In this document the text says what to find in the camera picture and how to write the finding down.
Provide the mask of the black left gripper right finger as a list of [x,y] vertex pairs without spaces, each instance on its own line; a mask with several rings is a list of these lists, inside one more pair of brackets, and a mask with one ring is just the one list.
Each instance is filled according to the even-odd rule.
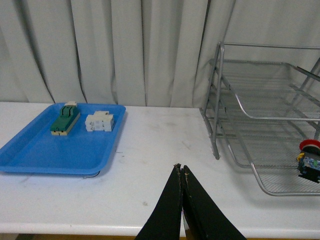
[[188,166],[181,170],[182,212],[188,240],[245,240],[228,220]]

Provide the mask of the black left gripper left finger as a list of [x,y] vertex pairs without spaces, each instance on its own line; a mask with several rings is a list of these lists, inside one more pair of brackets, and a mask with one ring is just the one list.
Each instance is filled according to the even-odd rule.
[[174,165],[158,202],[137,240],[178,240],[182,217],[181,164]]

